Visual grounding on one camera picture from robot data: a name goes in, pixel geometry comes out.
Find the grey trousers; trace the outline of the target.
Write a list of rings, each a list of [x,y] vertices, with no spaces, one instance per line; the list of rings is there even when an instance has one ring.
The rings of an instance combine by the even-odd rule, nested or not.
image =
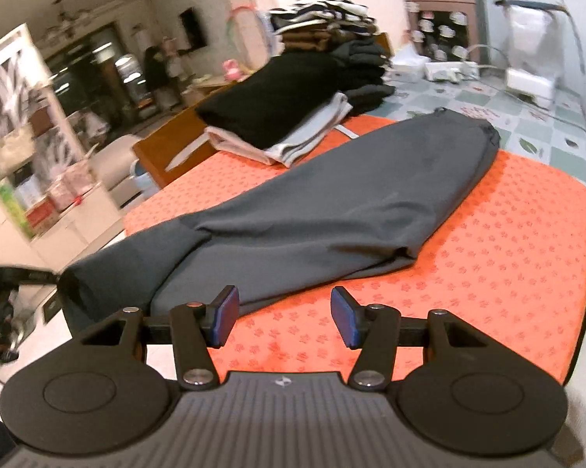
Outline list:
[[[78,333],[124,307],[164,315],[228,285],[251,314],[318,285],[408,267],[500,142],[489,122],[448,109],[371,131],[69,266],[58,285],[67,326]]]

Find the stack of folded clothes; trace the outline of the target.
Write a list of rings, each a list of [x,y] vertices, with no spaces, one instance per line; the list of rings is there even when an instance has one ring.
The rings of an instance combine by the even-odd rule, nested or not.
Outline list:
[[[298,0],[268,18],[281,53],[197,104],[194,121],[181,129],[189,141],[168,170],[206,148],[290,168],[346,117],[394,94],[385,80],[389,55],[366,5]]]

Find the orange patterned mat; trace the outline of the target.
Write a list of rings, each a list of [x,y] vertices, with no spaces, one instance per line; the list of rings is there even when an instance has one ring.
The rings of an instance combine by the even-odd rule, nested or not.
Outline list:
[[[346,287],[406,317],[448,310],[564,380],[586,312],[586,187],[499,151],[412,266]],[[240,318],[211,356],[220,373],[348,374],[357,354],[344,346],[330,287],[321,286]]]

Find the white lattice shelf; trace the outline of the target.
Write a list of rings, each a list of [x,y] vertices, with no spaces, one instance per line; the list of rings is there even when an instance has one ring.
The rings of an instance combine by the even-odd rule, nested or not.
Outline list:
[[[121,229],[21,24],[0,39],[0,263],[60,271]]]

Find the checkered green white tablecloth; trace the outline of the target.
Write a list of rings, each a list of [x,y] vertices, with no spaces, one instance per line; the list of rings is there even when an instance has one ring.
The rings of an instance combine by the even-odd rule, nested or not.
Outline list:
[[[394,94],[370,112],[391,121],[446,108],[474,119],[486,119],[501,136],[501,148],[549,165],[586,186],[586,123],[578,96],[561,90],[548,109],[541,109],[504,90],[496,77],[481,82],[396,82]]]

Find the white tissue box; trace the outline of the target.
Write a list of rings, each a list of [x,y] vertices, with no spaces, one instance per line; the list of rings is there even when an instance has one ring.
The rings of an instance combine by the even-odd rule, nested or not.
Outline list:
[[[396,82],[417,82],[425,74],[425,66],[430,62],[426,56],[395,56],[391,58],[389,75]]]

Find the white power strip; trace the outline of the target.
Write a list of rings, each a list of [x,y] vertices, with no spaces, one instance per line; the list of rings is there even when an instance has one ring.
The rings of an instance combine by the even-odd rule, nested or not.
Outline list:
[[[479,65],[474,61],[441,61],[424,64],[424,76],[429,82],[459,83],[478,80]]]

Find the pink cabinet with cups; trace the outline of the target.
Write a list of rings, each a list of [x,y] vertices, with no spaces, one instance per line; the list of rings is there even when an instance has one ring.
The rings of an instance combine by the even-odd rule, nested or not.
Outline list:
[[[488,19],[485,0],[404,0],[410,41],[432,61],[486,62]]]

